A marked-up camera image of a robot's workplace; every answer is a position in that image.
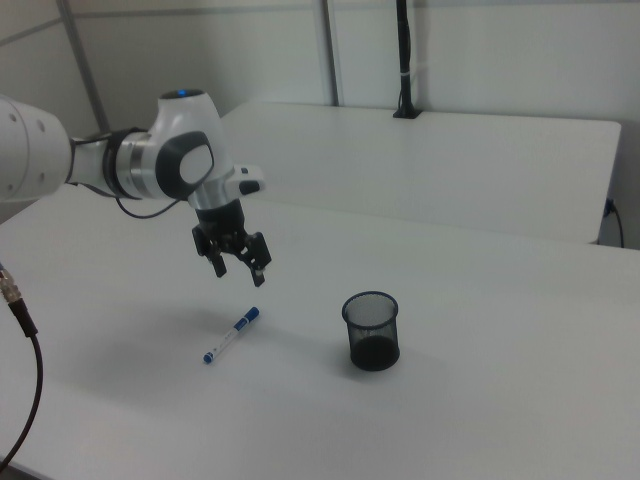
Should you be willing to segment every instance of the white wall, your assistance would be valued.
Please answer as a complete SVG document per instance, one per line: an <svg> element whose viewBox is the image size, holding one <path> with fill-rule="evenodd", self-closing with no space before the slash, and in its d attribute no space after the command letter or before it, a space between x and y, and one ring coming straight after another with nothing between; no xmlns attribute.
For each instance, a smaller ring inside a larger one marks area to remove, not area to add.
<svg viewBox="0 0 640 480"><path fill-rule="evenodd" d="M55 0L0 2L0 93L56 115L72 136L98 129ZM0 204L0 223L24 208Z"/></svg>
<svg viewBox="0 0 640 480"><path fill-rule="evenodd" d="M446 112L621 122L610 195L623 215L628 245L640 248L640 3L428 3L435 6L410 10L416 104ZM342 104L394 108L395 2L333 0L332 7ZM613 218L605 220L602 239L617 245Z"/></svg>
<svg viewBox="0 0 640 480"><path fill-rule="evenodd" d="M200 88L220 114L247 100L325 104L317 1L71 2L112 128L147 127L156 98Z"/></svg>

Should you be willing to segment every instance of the black cable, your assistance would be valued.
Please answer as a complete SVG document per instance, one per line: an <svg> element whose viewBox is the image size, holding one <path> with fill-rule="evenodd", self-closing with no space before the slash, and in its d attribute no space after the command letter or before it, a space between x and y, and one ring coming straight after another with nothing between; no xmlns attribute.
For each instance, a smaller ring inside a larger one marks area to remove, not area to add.
<svg viewBox="0 0 640 480"><path fill-rule="evenodd" d="M407 35L409 36L409 60L411 60L411 30L407 29ZM398 110L400 110L402 106L402 89L400 89L400 95L398 95Z"/></svg>
<svg viewBox="0 0 640 480"><path fill-rule="evenodd" d="M616 219L618 220L618 229L620 230L620 248L624 248L624 232L622 230L622 220L620 219L620 213L618 213L618 209L615 205L611 206L611 211L615 214Z"/></svg>
<svg viewBox="0 0 640 480"><path fill-rule="evenodd" d="M42 367L42 352L40 351L40 343L38 342L38 338L33 335L31 338L31 343L33 343L33 350L36 354L36 368L37 368L37 380L36 380L36 393L33 397L33 404L31 405L31 412L29 412L29 418L27 418L27 423L25 423L24 428L22 429L22 433L18 440L13 445L11 451L4 458L2 463L0 463L0 473L7 468L9 462L13 459L15 454L18 452L24 439L27 438L27 434L31 429L31 425L33 425L33 420L36 417L36 412L38 411L38 406L40 405L40 397L42 396L42 379L44 374L44 369Z"/></svg>
<svg viewBox="0 0 640 480"><path fill-rule="evenodd" d="M170 208L175 207L178 203L180 203L181 200L175 200L173 202L171 202L168 206L166 206L165 208L163 208L162 210L157 211L156 213L152 213L151 215L138 215L136 213L133 213L129 210L127 210L124 205L122 205L122 202L120 201L119 198L116 198L116 203L118 204L118 206L120 207L120 210L122 210L124 213L126 213L127 215L129 215L130 217L133 218L137 218L138 220L147 220L149 218L154 218L154 217L159 217L160 215L162 215L164 212L166 212L167 210L169 210Z"/></svg>
<svg viewBox="0 0 640 480"><path fill-rule="evenodd" d="M213 165L211 165L211 167L209 167L209 170L207 170L207 173L205 173L202 178L200 180L198 180L195 185L193 186L193 189L191 190L191 192L189 193L189 195L191 195L193 192L195 192L200 185L202 185L204 183L204 181L207 179L207 177L209 176L209 174L213 171ZM138 215L137 213L133 213L130 210L127 210L125 208L125 206L122 204L122 201L119 198L116 198L116 203L118 204L118 206L120 207L120 210L122 210L124 213L126 213L127 215L129 215L130 217L136 218L138 220L147 220L149 218L155 218L155 217L159 217L160 215L162 215L163 213L165 213L166 211L168 211L169 209L175 207L178 203L180 203L183 200L186 200L187 197L185 198L180 198L178 200L174 200L173 202L171 202L169 205L167 205L166 207L164 207L162 210L157 211L156 213L152 213L150 215Z"/></svg>

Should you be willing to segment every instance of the black mesh cup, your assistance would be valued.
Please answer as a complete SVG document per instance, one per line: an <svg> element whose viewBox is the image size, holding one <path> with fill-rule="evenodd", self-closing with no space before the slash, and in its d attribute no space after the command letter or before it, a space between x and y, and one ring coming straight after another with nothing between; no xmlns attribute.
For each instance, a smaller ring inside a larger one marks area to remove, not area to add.
<svg viewBox="0 0 640 480"><path fill-rule="evenodd" d="M342 307L351 361L362 370L385 370L400 357L396 317L398 302L382 292L354 295Z"/></svg>

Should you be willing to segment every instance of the cable connector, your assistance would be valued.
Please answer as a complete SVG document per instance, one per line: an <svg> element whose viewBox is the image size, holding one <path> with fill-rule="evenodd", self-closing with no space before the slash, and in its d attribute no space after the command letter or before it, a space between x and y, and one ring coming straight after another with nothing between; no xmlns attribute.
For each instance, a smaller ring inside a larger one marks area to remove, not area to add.
<svg viewBox="0 0 640 480"><path fill-rule="evenodd" d="M18 320L20 327L22 327L25 337L34 337L38 333L38 329L33 323L31 315L29 315L27 305L24 303L22 294L20 293L18 286L13 281L13 277L4 268L0 269L0 290L2 291L2 296L7 301L7 304L11 309L11 312L13 312L13 315Z"/></svg>
<svg viewBox="0 0 640 480"><path fill-rule="evenodd" d="M607 198L607 200L604 202L604 212L602 214L602 218L607 218L611 214L611 212L615 210L615 203L616 201L613 198Z"/></svg>
<svg viewBox="0 0 640 480"><path fill-rule="evenodd" d="M4 268L0 270L0 291L2 291L2 296L9 305L22 298L18 286L13 281L13 277Z"/></svg>

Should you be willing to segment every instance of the white robotic arm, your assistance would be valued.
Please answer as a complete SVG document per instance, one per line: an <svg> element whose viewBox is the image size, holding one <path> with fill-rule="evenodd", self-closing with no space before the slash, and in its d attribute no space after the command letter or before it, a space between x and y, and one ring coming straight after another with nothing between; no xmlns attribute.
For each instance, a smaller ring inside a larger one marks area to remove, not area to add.
<svg viewBox="0 0 640 480"><path fill-rule="evenodd" d="M187 200L199 224L198 254L221 277L222 253L245 263L254 284L271 261L261 233L247 234L239 198L264 189L260 168L232 163L222 122L200 90L177 90L158 100L149 129L69 139L60 121L0 96L0 202L34 200L63 183L116 198Z"/></svg>

